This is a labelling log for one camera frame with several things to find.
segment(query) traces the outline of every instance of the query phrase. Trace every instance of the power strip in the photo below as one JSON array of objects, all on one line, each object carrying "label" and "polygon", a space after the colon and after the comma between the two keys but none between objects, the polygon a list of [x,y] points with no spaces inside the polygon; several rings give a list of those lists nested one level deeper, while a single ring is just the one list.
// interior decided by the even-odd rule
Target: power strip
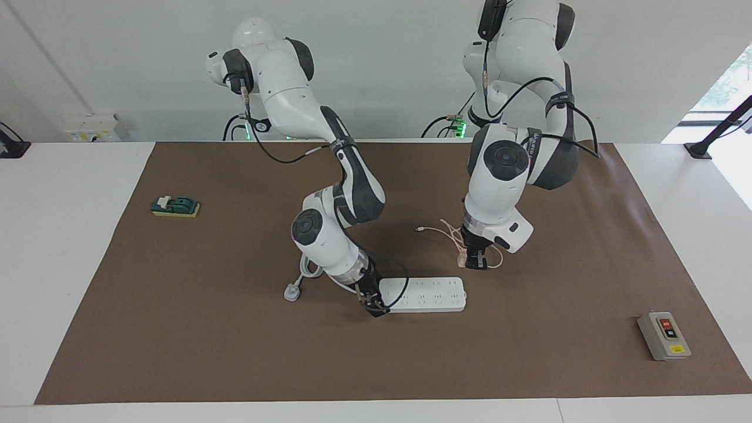
[{"label": "power strip", "polygon": [[[391,304],[404,286],[405,278],[381,279],[379,291],[384,303]],[[461,312],[466,297],[460,278],[410,278],[405,295],[392,307],[392,313]]]}]

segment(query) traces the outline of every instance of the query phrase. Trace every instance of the pink cable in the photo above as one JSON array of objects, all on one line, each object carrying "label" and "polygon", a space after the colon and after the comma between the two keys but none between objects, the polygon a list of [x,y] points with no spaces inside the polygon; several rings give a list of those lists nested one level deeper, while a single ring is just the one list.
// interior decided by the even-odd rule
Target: pink cable
[{"label": "pink cable", "polygon": [[[439,219],[439,221],[442,222],[444,225],[447,226],[447,229],[449,231],[448,233],[445,232],[445,231],[443,231],[443,230],[434,228],[434,227],[423,227],[423,229],[433,230],[435,232],[443,234],[447,238],[451,239],[452,242],[454,242],[454,246],[457,248],[457,251],[460,254],[463,253],[463,252],[466,253],[467,252],[467,248],[464,247],[463,240],[462,240],[462,233],[459,231],[459,228],[453,227],[452,225],[449,224],[449,222],[447,222],[444,219]],[[491,248],[493,248],[494,250],[496,250],[497,253],[499,253],[499,264],[496,264],[495,266],[488,266],[488,268],[489,269],[498,269],[504,263],[504,254],[502,254],[502,251],[499,250],[493,244],[491,245]]]}]

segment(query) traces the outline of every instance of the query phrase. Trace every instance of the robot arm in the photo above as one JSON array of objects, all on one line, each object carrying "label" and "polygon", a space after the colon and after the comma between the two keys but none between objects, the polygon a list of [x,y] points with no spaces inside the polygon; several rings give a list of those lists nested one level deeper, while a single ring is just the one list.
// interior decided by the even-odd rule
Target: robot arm
[{"label": "robot arm", "polygon": [[525,85],[547,78],[527,86],[546,104],[545,134],[575,138],[574,115],[567,107],[574,101],[572,78],[559,55],[573,25],[572,9],[554,0],[487,0],[484,5],[478,34],[488,45],[473,43],[464,59],[477,94],[468,117],[483,128],[473,139],[468,162],[462,222],[468,268],[487,268],[484,252],[492,243],[514,253],[532,235],[532,225],[515,208],[525,182],[552,190],[575,175],[579,155],[574,145],[537,129],[502,125],[501,115],[492,115],[508,100],[498,81]]},{"label": "robot arm", "polygon": [[256,17],[235,30],[232,46],[221,58],[209,55],[206,69],[215,82],[244,97],[249,121],[251,108],[262,107],[282,134],[326,140],[343,170],[339,182],[304,200],[293,222],[293,241],[334,281],[353,287],[372,315],[386,314],[373,260],[344,232],[381,215],[384,190],[339,116],[311,91],[310,50],[300,41],[277,38],[270,25]]}]

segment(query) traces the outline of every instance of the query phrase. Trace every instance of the wall socket panel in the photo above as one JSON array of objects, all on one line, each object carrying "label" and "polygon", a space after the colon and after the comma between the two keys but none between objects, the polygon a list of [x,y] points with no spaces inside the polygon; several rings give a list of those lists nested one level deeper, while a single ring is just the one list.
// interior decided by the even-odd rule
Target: wall socket panel
[{"label": "wall socket panel", "polygon": [[63,132],[71,142],[119,142],[119,124],[112,114],[66,116]]},{"label": "wall socket panel", "polygon": [[[379,291],[386,304],[402,292],[405,278],[381,279]],[[446,313],[465,309],[467,294],[460,278],[410,278],[408,289],[392,313]]]}]

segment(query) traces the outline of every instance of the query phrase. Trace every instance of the black cable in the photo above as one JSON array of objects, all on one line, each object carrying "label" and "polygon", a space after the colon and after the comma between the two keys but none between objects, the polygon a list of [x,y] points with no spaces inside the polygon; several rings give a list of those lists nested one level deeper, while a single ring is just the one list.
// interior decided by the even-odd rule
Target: black cable
[{"label": "black cable", "polygon": [[21,135],[18,135],[18,132],[14,131],[13,128],[11,128],[10,126],[6,125],[5,122],[1,122],[0,121],[0,125],[5,126],[6,128],[8,128],[8,130],[11,131],[13,133],[13,135],[16,136],[16,138],[18,138],[18,141],[25,142],[25,141],[23,141],[23,138],[21,138]]},{"label": "black cable", "polygon": [[[452,132],[452,129],[457,129],[457,127],[449,125],[449,126],[446,126],[445,128],[442,128],[441,131],[438,131],[438,135],[436,136],[436,138],[447,138],[447,136],[450,134],[450,132]],[[441,133],[443,131],[447,131],[447,133],[444,134],[444,136],[442,137]]]},{"label": "black cable", "polygon": [[245,126],[243,126],[243,125],[235,125],[235,126],[232,127],[232,130],[230,131],[230,140],[231,141],[235,140],[235,130],[238,129],[238,128],[245,129]]},{"label": "black cable", "polygon": [[601,158],[601,155],[597,151],[590,150],[589,148],[585,147],[584,145],[582,145],[582,144],[580,144],[580,143],[578,143],[578,142],[576,142],[574,140],[571,140],[569,138],[563,137],[561,135],[543,134],[542,137],[543,138],[558,139],[559,141],[562,141],[562,142],[565,142],[567,144],[574,145],[577,148],[580,148],[581,150],[587,152],[588,154],[590,154],[591,156],[595,157],[596,159],[600,159]]},{"label": "black cable", "polygon": [[716,139],[720,139],[720,138],[723,138],[724,136],[729,136],[729,135],[733,134],[734,132],[736,132],[736,131],[740,130],[742,126],[744,126],[744,125],[746,125],[747,123],[749,123],[749,121],[750,121],[750,120],[752,120],[752,116],[749,116],[749,117],[747,118],[747,120],[745,120],[745,121],[744,121],[744,122],[743,122],[743,123],[742,123],[741,125],[739,125],[739,126],[738,126],[738,127],[736,128],[736,129],[734,129],[733,131],[731,131],[731,132],[728,132],[728,133],[726,133],[726,134],[723,134],[723,135],[720,135],[720,136],[719,136],[718,138],[716,138]]},{"label": "black cable", "polygon": [[230,130],[230,125],[232,125],[233,122],[235,122],[236,119],[240,119],[240,114],[236,114],[233,117],[230,117],[230,120],[227,121],[227,124],[225,125],[225,132],[222,134],[222,141],[227,141],[227,132]]},{"label": "black cable", "polygon": [[435,119],[433,120],[433,122],[431,122],[431,123],[430,123],[430,124],[429,124],[429,125],[428,125],[428,126],[426,127],[426,130],[425,130],[425,131],[423,131],[423,134],[421,134],[421,135],[420,135],[420,137],[421,137],[421,138],[425,138],[425,137],[426,137],[426,134],[428,133],[428,131],[430,131],[430,129],[431,129],[431,128],[433,128],[433,126],[434,126],[435,124],[437,124],[437,123],[441,122],[442,120],[447,120],[447,117],[446,117],[446,116],[442,116],[442,117],[437,117],[437,118],[435,118]]},{"label": "black cable", "polygon": [[[462,106],[462,108],[457,112],[457,114],[462,114],[465,111],[465,108],[470,104],[470,101],[472,100],[473,96],[475,95],[475,92],[473,94],[470,94],[470,98],[468,98],[468,101],[465,102],[465,104]],[[426,130],[423,131],[423,134],[420,135],[421,138],[425,138],[428,131],[433,128],[433,126],[442,120],[450,120],[447,116],[437,117],[433,120],[428,126],[426,126]]]},{"label": "black cable", "polygon": [[[487,69],[488,69],[488,49],[489,49],[489,44],[490,44],[490,43],[489,43],[488,41],[486,41],[486,51],[485,51],[485,53],[484,53],[484,55],[483,55],[483,70],[484,70],[484,72],[486,73],[486,75],[488,75],[488,70],[487,70]],[[497,117],[501,116],[501,114],[502,114],[502,113],[504,112],[504,110],[505,110],[505,109],[507,108],[507,106],[509,105],[509,103],[511,103],[511,102],[512,102],[512,100],[514,100],[514,97],[517,97],[517,95],[519,95],[520,93],[522,93],[522,91],[523,91],[523,90],[525,90],[525,89],[526,89],[527,87],[529,87],[530,85],[532,85],[532,84],[534,84],[534,83],[536,83],[536,82],[541,82],[541,81],[548,81],[548,82],[551,82],[551,83],[554,83],[554,82],[555,82],[555,81],[553,80],[553,78],[549,78],[549,77],[546,77],[546,76],[543,76],[543,77],[539,77],[539,78],[535,78],[535,79],[532,79],[532,80],[530,80],[530,81],[527,81],[526,83],[524,83],[524,84],[523,84],[523,85],[522,85],[522,86],[520,87],[520,89],[518,89],[517,91],[515,91],[515,92],[514,92],[514,94],[512,94],[512,97],[509,97],[509,99],[507,100],[507,102],[506,102],[506,103],[504,103],[504,105],[503,105],[503,106],[502,106],[502,107],[501,107],[501,108],[499,109],[499,111],[497,111],[497,112],[496,112],[496,113],[494,113],[494,114],[492,114],[492,113],[491,113],[491,110],[490,110],[490,108],[489,108],[489,106],[488,106],[488,88],[486,88],[486,89],[485,89],[485,90],[483,91],[483,98],[484,98],[484,100],[485,100],[485,103],[486,103],[486,113],[487,113],[487,114],[488,114],[488,116],[490,117],[490,120],[494,120],[494,119],[496,119]]]},{"label": "black cable", "polygon": [[366,247],[363,247],[362,245],[360,245],[355,239],[353,239],[352,236],[350,236],[349,233],[347,233],[347,230],[344,228],[344,225],[342,224],[342,220],[340,220],[340,218],[339,218],[339,211],[336,208],[335,208],[335,211],[334,211],[334,216],[337,219],[337,223],[339,224],[339,227],[342,229],[342,232],[344,232],[344,235],[353,244],[355,244],[355,246],[357,248],[360,248],[361,250],[363,250],[368,256],[373,256],[373,257],[375,257],[375,258],[377,258],[379,260],[383,260],[383,261],[386,261],[387,263],[391,263],[391,264],[394,264],[395,266],[401,267],[402,271],[405,273],[405,286],[402,287],[402,292],[399,293],[399,295],[397,296],[397,298],[394,301],[392,301],[391,304],[389,304],[388,306],[384,307],[383,309],[382,308],[374,309],[374,308],[368,307],[366,304],[361,304],[364,309],[370,310],[370,311],[373,311],[373,312],[382,312],[382,311],[385,311],[385,310],[389,311],[405,295],[405,291],[408,289],[408,284],[410,283],[410,271],[408,270],[408,268],[404,264],[400,263],[399,261],[397,261],[397,260],[395,260],[393,258],[385,257],[385,256],[383,256],[381,254],[376,254],[373,251],[368,250]]},{"label": "black cable", "polygon": [[[599,153],[596,153],[595,151],[590,150],[589,148],[585,147],[584,145],[582,145],[582,144],[580,144],[580,143],[578,143],[578,142],[576,142],[574,140],[562,137],[561,135],[543,134],[542,138],[554,138],[554,139],[558,139],[560,141],[563,141],[563,142],[565,142],[567,144],[574,145],[575,147],[580,148],[581,150],[586,151],[588,154],[594,156],[596,159],[600,159],[601,158],[601,155]],[[530,141],[530,137],[525,138],[520,143],[520,146],[524,147],[525,144],[527,144],[529,141]]]},{"label": "black cable", "polygon": [[601,155],[598,152],[598,134],[596,133],[596,126],[593,124],[593,121],[582,110],[576,108],[574,105],[570,104],[567,106],[571,108],[574,113],[579,114],[583,119],[587,121],[587,124],[590,126],[590,133],[593,134],[593,156],[595,156],[596,158],[601,158]]},{"label": "black cable", "polygon": [[470,104],[470,101],[472,100],[474,96],[475,96],[475,91],[473,91],[472,94],[470,94],[470,98],[468,99],[468,101],[465,102],[465,105],[457,112],[457,114],[462,114],[465,111],[465,108],[468,106],[468,104]]},{"label": "black cable", "polygon": [[507,106],[510,103],[512,103],[512,100],[514,100],[515,97],[519,96],[520,93],[522,93],[527,87],[535,84],[536,82],[541,82],[541,81],[553,82],[553,78],[549,78],[547,76],[541,76],[539,78],[535,78],[535,79],[531,79],[530,81],[527,81],[519,89],[517,89],[517,91],[515,91],[511,97],[509,97],[507,102],[504,103],[502,108],[500,108],[499,111],[497,111],[495,114],[491,114],[491,112],[488,110],[488,96],[486,96],[486,112],[488,113],[488,116],[491,118],[491,120],[494,120],[497,117],[501,116],[502,113],[504,113],[504,110],[506,110]]},{"label": "black cable", "polygon": [[248,126],[250,126],[250,130],[251,130],[251,132],[253,132],[253,137],[256,139],[256,143],[259,145],[259,147],[261,147],[261,150],[264,153],[266,153],[266,155],[269,156],[270,159],[272,159],[273,161],[275,161],[277,163],[281,163],[283,165],[290,165],[290,164],[293,164],[293,163],[297,163],[300,160],[303,160],[304,158],[310,156],[311,154],[313,154],[313,153],[315,153],[317,151],[323,150],[324,148],[328,147],[328,145],[320,145],[320,146],[318,146],[318,148],[315,148],[315,149],[310,150],[310,151],[308,151],[306,153],[303,153],[303,154],[301,154],[299,157],[297,157],[295,159],[292,159],[292,160],[281,160],[281,159],[278,159],[277,157],[274,157],[271,153],[269,153],[266,150],[266,147],[264,147],[264,144],[261,142],[261,139],[259,138],[259,134],[256,133],[256,128],[254,128],[253,125],[251,125],[251,124],[248,124]]}]

